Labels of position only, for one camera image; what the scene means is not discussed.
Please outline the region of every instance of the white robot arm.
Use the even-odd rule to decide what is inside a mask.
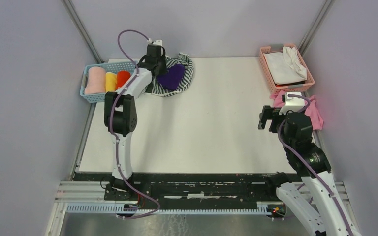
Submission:
[[[339,197],[324,152],[312,143],[313,129],[310,118],[304,114],[304,99],[299,92],[288,92],[283,97],[286,104],[282,108],[264,106],[259,129],[264,129],[268,119],[273,120],[269,131],[279,135],[289,164],[309,189],[319,213],[299,194],[285,173],[269,179],[270,189],[276,191],[278,198],[292,210],[309,235],[359,236],[361,234]]]
[[[115,179],[123,179],[119,172],[119,167],[121,167],[122,174],[126,179],[129,179],[133,173],[131,166],[131,137],[137,126],[137,112],[134,100],[145,91],[147,85],[152,82],[153,77],[166,72],[162,41],[149,41],[147,54],[141,58],[138,63],[138,69],[134,70],[131,78],[116,92],[108,92],[105,96],[104,121],[109,131],[112,107],[115,99],[120,96],[113,114],[112,128],[114,134],[111,135],[115,154],[112,176]]]

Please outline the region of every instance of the pink basket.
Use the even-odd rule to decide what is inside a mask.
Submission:
[[[267,67],[266,59],[264,58],[264,53],[273,53],[273,52],[281,52],[283,46],[287,46],[290,48],[296,48],[295,44],[280,44],[276,46],[268,46],[268,47],[261,47],[260,52],[258,55],[258,59],[260,61],[261,67],[263,68],[264,76],[266,77],[267,85],[269,86],[270,92],[273,94],[275,92],[279,92],[281,90],[286,92],[305,92],[308,90],[313,84],[315,84],[314,79],[312,78],[311,73],[309,72],[308,67],[306,66],[302,56],[298,53],[299,61],[301,65],[303,65],[307,69],[307,80],[304,84],[301,85],[287,85],[287,86],[280,86],[277,87],[275,82],[273,81],[272,74],[270,74],[269,67]]]

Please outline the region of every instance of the pink rolled towel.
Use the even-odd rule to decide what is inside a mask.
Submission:
[[[84,94],[105,93],[105,74],[106,71],[102,67],[90,68]]]

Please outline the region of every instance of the white towel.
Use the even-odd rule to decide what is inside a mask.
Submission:
[[[307,79],[307,70],[299,62],[296,48],[283,47],[283,52],[265,53],[264,57],[275,84],[292,84]]]

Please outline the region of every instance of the purple fabric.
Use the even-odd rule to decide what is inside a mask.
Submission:
[[[167,70],[169,71],[167,74],[157,76],[157,81],[163,88],[175,91],[185,74],[185,67],[182,64],[176,64]]]

